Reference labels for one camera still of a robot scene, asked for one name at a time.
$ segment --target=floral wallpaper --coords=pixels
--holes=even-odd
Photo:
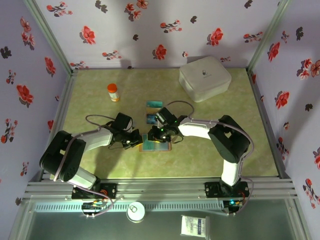
[[[247,67],[279,0],[35,2],[72,69],[131,69],[180,67],[208,55]],[[271,60],[277,51],[275,44]]]
[[[317,0],[292,1],[252,78],[315,240],[320,236],[319,11]]]
[[[0,16],[0,239],[8,239],[40,171],[67,73],[23,1],[2,1]]]

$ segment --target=pill bottle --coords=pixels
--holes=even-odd
[[[114,83],[111,83],[108,85],[107,89],[108,89],[111,101],[118,102],[120,100],[120,95],[118,92],[117,85],[115,85]]]

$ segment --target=table surface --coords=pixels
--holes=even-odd
[[[80,133],[95,128],[85,120],[90,114],[115,118],[121,112],[131,116],[140,133],[147,133],[146,102],[175,100],[193,104],[195,119],[216,120],[230,115],[253,139],[254,152],[243,164],[246,176],[277,176],[277,170],[262,124],[252,88],[244,68],[229,68],[231,84],[224,93],[195,103],[181,87],[179,69],[90,69],[77,74],[63,129]],[[116,83],[120,101],[112,102],[107,91]],[[174,103],[168,109],[187,115],[190,106]],[[92,117],[99,124],[107,119]],[[80,166],[99,178],[219,177],[223,159],[213,143],[205,138],[185,137],[170,152],[139,152],[138,147],[110,150],[98,147],[83,154]]]

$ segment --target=container lid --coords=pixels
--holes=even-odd
[[[110,93],[115,93],[118,90],[117,85],[114,83],[109,84],[107,89]]]
[[[231,81],[230,73],[213,56],[207,56],[180,67],[180,73],[197,93],[214,89]]]
[[[129,205],[126,212],[132,221],[140,221],[144,218],[146,211],[142,203],[135,201]]]

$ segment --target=white box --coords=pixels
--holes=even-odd
[[[228,90],[231,75],[213,56],[180,67],[179,82],[196,103]]]

